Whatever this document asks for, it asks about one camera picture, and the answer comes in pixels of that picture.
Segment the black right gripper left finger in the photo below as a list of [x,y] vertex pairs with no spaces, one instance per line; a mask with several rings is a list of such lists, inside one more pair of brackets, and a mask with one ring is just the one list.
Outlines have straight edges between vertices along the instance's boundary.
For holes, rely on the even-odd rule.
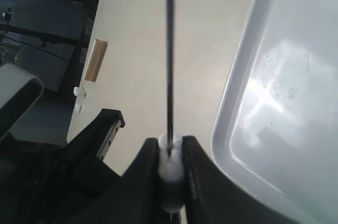
[[87,223],[158,223],[158,159],[157,139],[146,139],[117,184],[87,211]]

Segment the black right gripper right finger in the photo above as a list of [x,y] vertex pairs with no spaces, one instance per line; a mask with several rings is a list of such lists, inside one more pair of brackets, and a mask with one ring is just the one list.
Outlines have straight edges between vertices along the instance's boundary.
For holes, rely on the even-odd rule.
[[295,223],[234,184],[194,136],[183,137],[182,156],[188,223]]

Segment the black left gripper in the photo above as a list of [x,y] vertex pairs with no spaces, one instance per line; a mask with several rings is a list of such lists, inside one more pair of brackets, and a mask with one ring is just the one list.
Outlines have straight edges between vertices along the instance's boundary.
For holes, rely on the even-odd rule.
[[102,109],[64,148],[1,140],[1,223],[66,223],[102,196],[120,176],[104,160],[117,132],[125,126],[120,110]]

